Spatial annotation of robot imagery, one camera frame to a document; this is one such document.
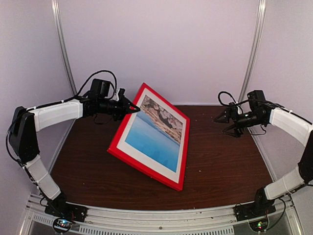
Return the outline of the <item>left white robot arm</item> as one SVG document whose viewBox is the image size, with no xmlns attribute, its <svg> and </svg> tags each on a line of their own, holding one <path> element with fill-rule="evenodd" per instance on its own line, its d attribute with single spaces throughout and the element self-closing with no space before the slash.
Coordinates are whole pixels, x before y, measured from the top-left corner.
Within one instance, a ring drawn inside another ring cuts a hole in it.
<svg viewBox="0 0 313 235">
<path fill-rule="evenodd" d="M 56 144 L 61 134 L 59 126 L 74 123 L 78 119 L 106 114 L 114 120 L 122 120 L 126 115 L 140 111 L 140 108 L 125 97 L 124 89 L 118 89 L 108 97 L 111 83 L 94 79 L 91 88 L 84 95 L 33 107 L 16 107 L 12 122 L 6 134 L 6 148 L 13 150 L 12 157 L 28 174 L 31 182 L 41 191 L 51 209 L 59 216 L 66 217 L 70 206 L 63 201 L 64 193 L 53 180 L 42 157 L 42 146 Z"/>
</svg>

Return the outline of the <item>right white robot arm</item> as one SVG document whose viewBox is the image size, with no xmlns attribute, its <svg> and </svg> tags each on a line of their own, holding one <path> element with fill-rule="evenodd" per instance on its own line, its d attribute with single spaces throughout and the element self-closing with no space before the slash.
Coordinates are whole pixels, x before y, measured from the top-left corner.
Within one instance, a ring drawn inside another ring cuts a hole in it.
<svg viewBox="0 0 313 235">
<path fill-rule="evenodd" d="M 262 90 L 253 90 L 246 100 L 222 103 L 224 110 L 214 118 L 227 123 L 222 133 L 239 138 L 254 126 L 272 126 L 289 135 L 303 147 L 296 167 L 280 179 L 257 190 L 251 212 L 261 216 L 281 196 L 303 188 L 313 181 L 313 124 L 284 106 L 266 99 Z"/>
</svg>

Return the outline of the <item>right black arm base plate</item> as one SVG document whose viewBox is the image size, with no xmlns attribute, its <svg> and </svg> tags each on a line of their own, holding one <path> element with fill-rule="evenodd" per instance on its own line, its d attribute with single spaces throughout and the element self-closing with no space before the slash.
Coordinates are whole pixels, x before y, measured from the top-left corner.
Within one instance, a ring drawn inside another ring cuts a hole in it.
<svg viewBox="0 0 313 235">
<path fill-rule="evenodd" d="M 270 205 L 268 207 L 261 206 L 260 209 L 256 209 L 254 202 L 248 204 L 236 204 L 233 210 L 236 216 L 236 220 L 238 222 L 244 220 L 251 220 L 276 212 L 276 208 L 274 205 Z"/>
</svg>

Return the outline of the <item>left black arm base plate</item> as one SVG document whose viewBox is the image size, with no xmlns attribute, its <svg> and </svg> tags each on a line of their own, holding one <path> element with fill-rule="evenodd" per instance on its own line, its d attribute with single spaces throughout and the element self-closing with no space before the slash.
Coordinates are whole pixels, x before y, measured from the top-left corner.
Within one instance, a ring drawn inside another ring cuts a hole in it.
<svg viewBox="0 0 313 235">
<path fill-rule="evenodd" d="M 56 211 L 50 205 L 45 208 L 46 214 L 52 215 L 54 217 L 65 218 L 66 220 L 74 222 L 84 222 L 87 216 L 87 212 L 88 212 L 87 207 L 69 203 L 66 203 L 66 211 L 63 213 Z"/>
</svg>

